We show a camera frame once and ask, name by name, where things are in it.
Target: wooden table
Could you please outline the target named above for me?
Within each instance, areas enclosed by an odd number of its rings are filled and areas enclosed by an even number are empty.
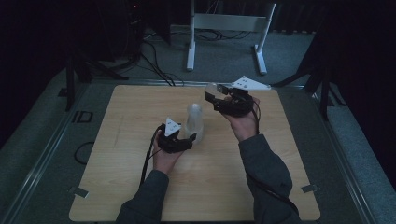
[[[156,128],[169,117],[185,123],[187,106],[204,109],[204,138],[178,160],[163,205],[163,221],[253,220],[253,197],[248,189],[237,140],[229,122],[205,101],[203,87],[118,86],[108,105],[70,210],[74,221],[115,220],[120,206],[137,192],[140,175]],[[251,91],[261,100],[261,133],[290,169],[290,199],[304,220],[320,217],[299,151],[277,92]],[[184,138],[183,130],[179,138]]]

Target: gray sleeve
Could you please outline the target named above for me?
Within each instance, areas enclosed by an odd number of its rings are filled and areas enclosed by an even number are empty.
[[[256,223],[300,223],[290,205],[271,196],[265,185],[283,197],[289,197],[292,183],[285,163],[271,150],[264,135],[258,134],[239,143],[247,184],[254,198]]]
[[[160,223],[168,184],[166,174],[152,170],[132,200],[122,205],[116,223]]]

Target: transparent cylinder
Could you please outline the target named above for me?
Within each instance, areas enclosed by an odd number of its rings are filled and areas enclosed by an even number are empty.
[[[185,138],[189,138],[192,134],[197,133],[194,144],[201,142],[204,135],[204,119],[202,107],[198,104],[187,106],[187,121],[184,126]]]

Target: black equipment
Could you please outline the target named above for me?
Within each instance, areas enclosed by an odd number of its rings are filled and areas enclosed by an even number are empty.
[[[161,135],[158,139],[158,146],[167,153],[176,153],[192,148],[192,142],[195,140],[197,133],[194,133],[187,139],[177,139],[179,131],[165,136],[165,124],[158,127],[161,130]]]
[[[229,95],[229,98],[217,98],[218,94]],[[243,117],[253,111],[254,101],[248,91],[227,88],[221,84],[210,83],[205,88],[205,99],[213,104],[213,108],[221,114]]]

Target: white triangular marker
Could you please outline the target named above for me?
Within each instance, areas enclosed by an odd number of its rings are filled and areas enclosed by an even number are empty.
[[[181,125],[179,125],[178,123],[172,121],[171,119],[167,118],[166,119],[166,124],[165,124],[165,136],[169,136],[172,133],[177,132],[178,130],[180,130]]]
[[[233,87],[245,91],[269,91],[271,90],[270,85],[262,84],[258,81],[252,80],[245,76],[239,78],[235,82],[233,82]]]

